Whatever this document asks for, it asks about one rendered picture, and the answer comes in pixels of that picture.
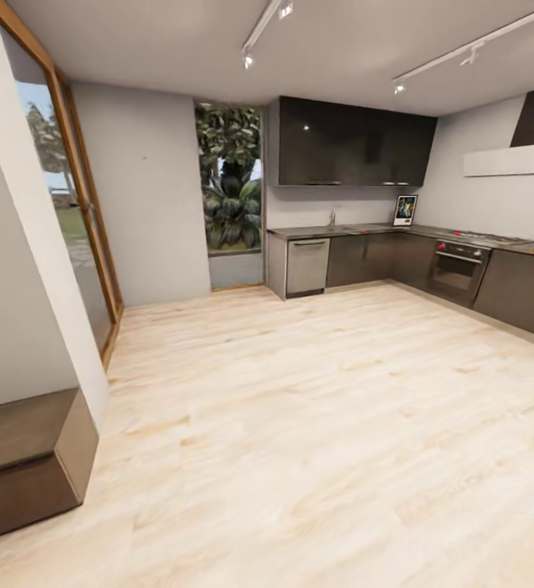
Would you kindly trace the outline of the poster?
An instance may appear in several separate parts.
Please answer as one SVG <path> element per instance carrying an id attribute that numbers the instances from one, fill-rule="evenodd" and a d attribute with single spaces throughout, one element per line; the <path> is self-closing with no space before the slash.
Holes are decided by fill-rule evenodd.
<path id="1" fill-rule="evenodd" d="M 399 195 L 395 207 L 393 226 L 412 227 L 417 195 Z"/>

